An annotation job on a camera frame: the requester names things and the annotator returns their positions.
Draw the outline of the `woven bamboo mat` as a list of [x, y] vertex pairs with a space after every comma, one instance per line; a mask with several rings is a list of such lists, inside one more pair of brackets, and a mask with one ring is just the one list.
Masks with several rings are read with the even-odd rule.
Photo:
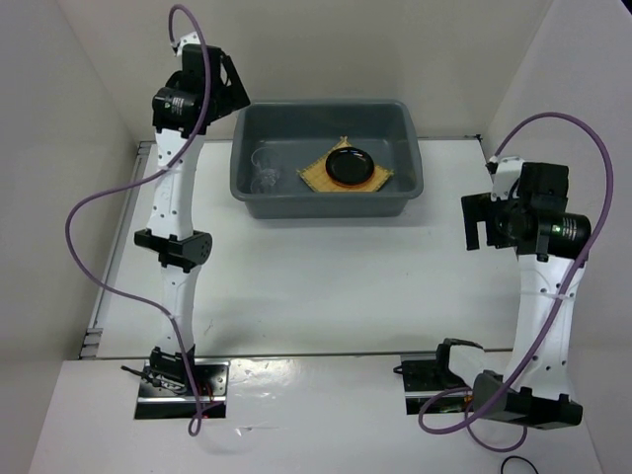
[[368, 180], [370, 184], [366, 188], [351, 190], [330, 186], [330, 182], [333, 180], [326, 173], [325, 160], [332, 151], [348, 146], [355, 147], [349, 142], [349, 139], [346, 136], [342, 136], [339, 142], [334, 145], [327, 153], [322, 155], [306, 168], [298, 171], [298, 176], [312, 191], [316, 193], [376, 193], [380, 191], [385, 186], [385, 184], [393, 177], [394, 171], [376, 164], [373, 158], [372, 159], [375, 169], [372, 177]]

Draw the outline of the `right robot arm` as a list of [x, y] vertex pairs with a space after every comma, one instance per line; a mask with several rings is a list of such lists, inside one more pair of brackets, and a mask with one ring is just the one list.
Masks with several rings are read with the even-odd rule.
[[569, 169], [563, 165], [494, 158], [487, 169], [492, 189], [463, 197], [467, 250], [486, 244], [512, 248], [519, 269], [519, 306], [511, 360], [502, 373], [488, 366], [483, 347], [458, 339], [438, 345], [433, 377], [444, 388], [470, 389], [478, 410], [501, 388], [510, 388], [484, 417], [540, 430], [575, 427], [583, 418], [568, 377], [575, 297], [584, 272], [563, 279], [592, 234], [590, 220], [569, 213]]

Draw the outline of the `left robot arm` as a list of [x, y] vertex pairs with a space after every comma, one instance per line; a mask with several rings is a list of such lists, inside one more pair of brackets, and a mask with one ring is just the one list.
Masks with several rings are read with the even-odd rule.
[[208, 126], [249, 106], [232, 59], [217, 46], [183, 39], [181, 68], [152, 100], [158, 147], [156, 181], [146, 227], [134, 243], [158, 256], [163, 280], [161, 305], [168, 312], [162, 339], [152, 349], [148, 373], [174, 394], [191, 391], [194, 368], [193, 308], [198, 275], [211, 252], [212, 237], [194, 228], [193, 193], [198, 157]]

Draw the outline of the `black plate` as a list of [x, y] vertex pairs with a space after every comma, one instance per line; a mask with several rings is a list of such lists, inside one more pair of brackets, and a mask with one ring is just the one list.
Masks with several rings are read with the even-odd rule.
[[355, 147], [343, 147], [332, 151], [325, 160], [327, 175], [345, 186], [358, 186], [367, 182], [374, 173], [372, 157]]

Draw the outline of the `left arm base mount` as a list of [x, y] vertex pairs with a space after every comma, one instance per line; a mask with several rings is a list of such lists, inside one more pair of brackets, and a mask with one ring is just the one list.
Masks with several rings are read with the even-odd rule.
[[[139, 378], [134, 418], [136, 420], [190, 419], [196, 412], [193, 389], [188, 382], [153, 374], [147, 361], [141, 369], [126, 365], [121, 370]], [[193, 373], [204, 419], [226, 415], [229, 361], [197, 358]]]

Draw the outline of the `clear plastic cup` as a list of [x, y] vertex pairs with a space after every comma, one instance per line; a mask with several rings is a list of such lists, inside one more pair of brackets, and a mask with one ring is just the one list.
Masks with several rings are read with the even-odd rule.
[[273, 184], [280, 178], [280, 156], [271, 147], [257, 148], [251, 155], [251, 163], [256, 178]]
[[266, 168], [257, 172], [251, 182], [250, 191], [254, 195], [277, 194], [281, 185], [281, 172]]

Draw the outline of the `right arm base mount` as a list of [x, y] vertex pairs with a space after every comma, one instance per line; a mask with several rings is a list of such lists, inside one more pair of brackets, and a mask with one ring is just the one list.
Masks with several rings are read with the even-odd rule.
[[452, 347], [441, 355], [402, 355], [393, 372], [402, 378], [407, 414], [418, 415], [422, 406], [439, 392], [465, 387], [465, 392], [445, 395], [427, 409], [428, 414], [462, 413], [471, 401], [469, 389], [480, 373], [503, 381], [499, 373], [483, 365], [485, 355], [479, 349], [461, 347]]

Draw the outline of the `orange plate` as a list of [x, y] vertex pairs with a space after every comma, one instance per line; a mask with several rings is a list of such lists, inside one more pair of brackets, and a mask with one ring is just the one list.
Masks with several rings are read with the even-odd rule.
[[351, 190], [363, 189], [363, 188], [366, 188], [369, 184], [370, 182], [364, 182], [364, 183], [359, 183], [359, 184], [345, 184], [345, 183], [338, 182], [335, 180], [330, 182], [331, 187], [351, 189]]

